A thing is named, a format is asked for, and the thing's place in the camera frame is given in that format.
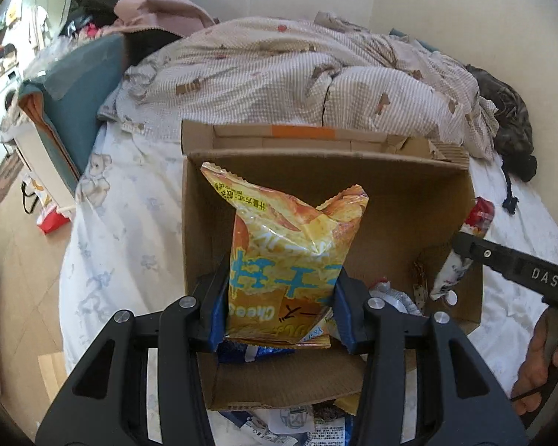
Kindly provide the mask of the person's right hand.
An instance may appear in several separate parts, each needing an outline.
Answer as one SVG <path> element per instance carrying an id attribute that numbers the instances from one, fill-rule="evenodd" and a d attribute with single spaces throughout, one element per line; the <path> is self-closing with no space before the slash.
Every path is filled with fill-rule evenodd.
<path id="1" fill-rule="evenodd" d="M 542 387 L 547 381 L 547 371 L 550 362 L 558 368 L 558 347 L 554 351 L 551 361 L 546 361 L 544 357 L 548 325 L 550 323 L 551 310 L 547 309 L 542 313 L 535 325 L 526 357 L 518 370 L 517 381 L 511 390 L 512 398 Z"/>

